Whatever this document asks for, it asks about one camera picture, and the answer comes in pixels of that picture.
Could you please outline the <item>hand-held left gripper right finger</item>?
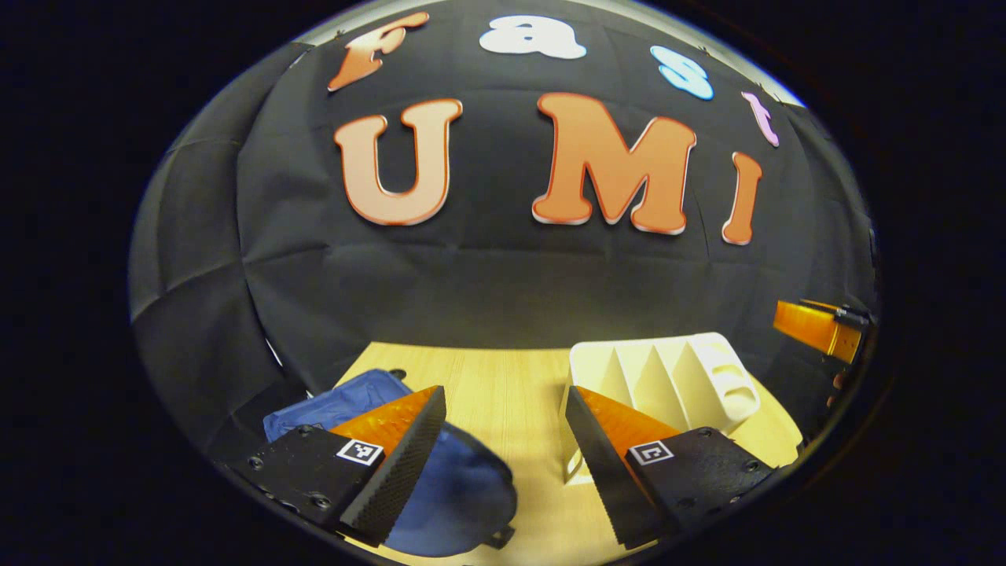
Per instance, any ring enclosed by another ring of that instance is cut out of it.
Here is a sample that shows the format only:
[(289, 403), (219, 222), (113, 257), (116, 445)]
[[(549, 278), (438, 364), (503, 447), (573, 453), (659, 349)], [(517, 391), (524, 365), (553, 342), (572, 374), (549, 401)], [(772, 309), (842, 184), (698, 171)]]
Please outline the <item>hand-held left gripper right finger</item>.
[(712, 427), (680, 432), (607, 395), (570, 386), (565, 419), (628, 549), (691, 537), (728, 516), (775, 467)]

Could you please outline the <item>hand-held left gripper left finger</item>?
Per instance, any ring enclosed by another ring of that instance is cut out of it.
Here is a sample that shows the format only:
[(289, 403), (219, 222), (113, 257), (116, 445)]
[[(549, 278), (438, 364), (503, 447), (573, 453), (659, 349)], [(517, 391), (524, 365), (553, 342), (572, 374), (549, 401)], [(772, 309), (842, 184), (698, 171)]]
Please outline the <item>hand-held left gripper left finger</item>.
[(446, 418), (443, 387), (388, 402), (334, 428), (302, 425), (230, 460), (270, 504), (321, 531), (387, 540)]

